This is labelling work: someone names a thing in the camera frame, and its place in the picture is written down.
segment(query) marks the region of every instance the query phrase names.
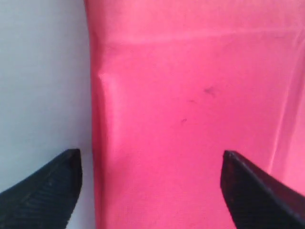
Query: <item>white wall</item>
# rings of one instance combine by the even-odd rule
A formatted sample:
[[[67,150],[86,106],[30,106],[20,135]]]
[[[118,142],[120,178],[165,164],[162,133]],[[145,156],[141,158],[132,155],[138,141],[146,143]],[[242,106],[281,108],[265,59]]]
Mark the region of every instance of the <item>white wall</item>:
[[[0,0],[0,191],[80,147],[69,229],[94,228],[89,74],[82,0]]]

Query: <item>shiny pink material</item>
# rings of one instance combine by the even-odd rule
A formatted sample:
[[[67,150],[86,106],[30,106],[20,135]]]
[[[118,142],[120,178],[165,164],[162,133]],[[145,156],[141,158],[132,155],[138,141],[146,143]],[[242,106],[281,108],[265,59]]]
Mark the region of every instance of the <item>shiny pink material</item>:
[[[305,0],[85,0],[98,229],[233,229],[225,149],[305,194]]]

